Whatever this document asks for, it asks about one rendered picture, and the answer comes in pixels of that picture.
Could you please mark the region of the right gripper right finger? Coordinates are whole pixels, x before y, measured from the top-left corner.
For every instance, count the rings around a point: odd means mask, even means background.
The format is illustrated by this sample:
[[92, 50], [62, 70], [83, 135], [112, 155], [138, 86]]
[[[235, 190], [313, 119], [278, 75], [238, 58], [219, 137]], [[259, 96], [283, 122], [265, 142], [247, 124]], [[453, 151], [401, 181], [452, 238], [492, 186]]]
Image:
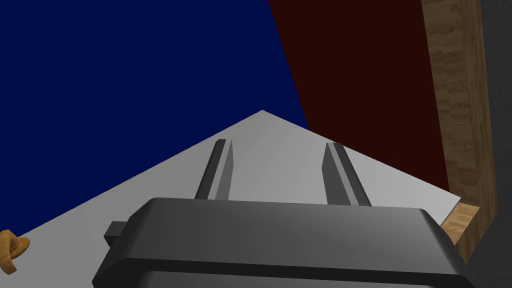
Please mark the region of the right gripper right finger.
[[371, 206], [358, 174], [342, 144], [326, 143], [321, 172], [327, 204]]

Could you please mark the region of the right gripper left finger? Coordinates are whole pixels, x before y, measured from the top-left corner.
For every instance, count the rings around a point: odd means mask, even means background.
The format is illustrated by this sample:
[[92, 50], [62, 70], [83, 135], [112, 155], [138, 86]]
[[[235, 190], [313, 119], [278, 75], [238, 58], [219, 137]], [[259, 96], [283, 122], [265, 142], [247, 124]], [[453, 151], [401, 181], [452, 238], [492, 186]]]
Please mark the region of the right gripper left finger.
[[233, 141], [219, 138], [214, 144], [194, 198], [229, 200], [233, 171]]

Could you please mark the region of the dark red door leaf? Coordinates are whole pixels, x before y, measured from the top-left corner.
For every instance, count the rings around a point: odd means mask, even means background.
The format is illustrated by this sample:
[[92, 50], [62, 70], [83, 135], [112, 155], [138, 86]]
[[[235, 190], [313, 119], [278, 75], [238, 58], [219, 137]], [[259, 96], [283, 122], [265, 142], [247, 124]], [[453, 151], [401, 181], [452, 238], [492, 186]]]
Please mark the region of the dark red door leaf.
[[422, 0], [268, 0], [308, 128], [449, 189]]

